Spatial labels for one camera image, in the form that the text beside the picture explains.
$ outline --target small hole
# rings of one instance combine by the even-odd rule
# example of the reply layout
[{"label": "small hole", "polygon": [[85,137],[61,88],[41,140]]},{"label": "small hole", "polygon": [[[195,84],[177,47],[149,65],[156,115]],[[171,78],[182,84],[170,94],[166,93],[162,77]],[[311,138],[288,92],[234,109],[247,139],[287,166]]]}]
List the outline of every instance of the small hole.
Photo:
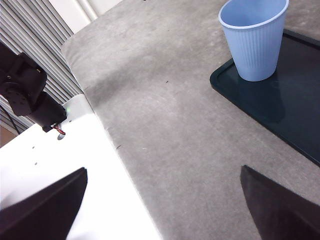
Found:
[{"label": "small hole", "polygon": [[57,137],[57,139],[58,139],[58,140],[61,140],[61,139],[63,139],[65,136],[66,136],[66,135],[59,134],[58,137]]}]

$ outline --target black plate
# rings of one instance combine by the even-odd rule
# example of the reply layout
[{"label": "black plate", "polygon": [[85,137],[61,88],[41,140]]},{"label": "black plate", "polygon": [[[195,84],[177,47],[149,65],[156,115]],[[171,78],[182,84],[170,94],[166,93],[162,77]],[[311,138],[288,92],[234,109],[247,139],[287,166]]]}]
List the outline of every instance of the black plate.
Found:
[{"label": "black plate", "polygon": [[230,59],[210,77],[213,89],[320,166],[320,41],[284,30],[275,73],[243,80]]}]

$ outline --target white table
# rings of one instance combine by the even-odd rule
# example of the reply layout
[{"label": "white table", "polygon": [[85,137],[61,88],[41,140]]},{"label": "white table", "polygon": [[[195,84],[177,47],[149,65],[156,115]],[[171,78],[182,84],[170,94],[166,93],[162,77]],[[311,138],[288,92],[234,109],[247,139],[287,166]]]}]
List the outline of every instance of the white table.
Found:
[{"label": "white table", "polygon": [[86,97],[64,107],[63,139],[35,124],[0,148],[1,209],[85,167],[88,184],[68,240],[161,239]]}]

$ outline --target window blinds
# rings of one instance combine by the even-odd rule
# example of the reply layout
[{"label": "window blinds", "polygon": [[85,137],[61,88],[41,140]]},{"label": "window blinds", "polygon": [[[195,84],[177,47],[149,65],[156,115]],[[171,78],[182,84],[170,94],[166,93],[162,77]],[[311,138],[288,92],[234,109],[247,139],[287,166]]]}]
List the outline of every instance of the window blinds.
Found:
[{"label": "window blinds", "polygon": [[[58,103],[62,104],[82,93],[60,51],[62,44],[73,33],[49,0],[1,0],[0,30],[3,43],[16,54],[25,52],[46,71],[44,91]],[[2,96],[0,104],[9,112],[21,132],[33,124],[28,117],[15,116]],[[0,125],[12,127],[3,111]]]}]

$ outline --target table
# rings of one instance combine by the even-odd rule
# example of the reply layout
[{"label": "table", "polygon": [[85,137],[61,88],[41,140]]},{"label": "table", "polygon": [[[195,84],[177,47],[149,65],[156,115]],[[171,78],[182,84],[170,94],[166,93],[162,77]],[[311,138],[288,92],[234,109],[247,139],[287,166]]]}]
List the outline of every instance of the table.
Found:
[{"label": "table", "polygon": [[63,139],[34,124],[0,148],[1,209],[85,167],[88,184],[68,240],[161,239],[86,97],[63,106]]},{"label": "table", "polygon": [[[162,237],[256,240],[247,164],[320,204],[320,169],[211,89],[230,59],[224,0],[123,0],[62,47]],[[320,39],[317,0],[286,28]]]}]

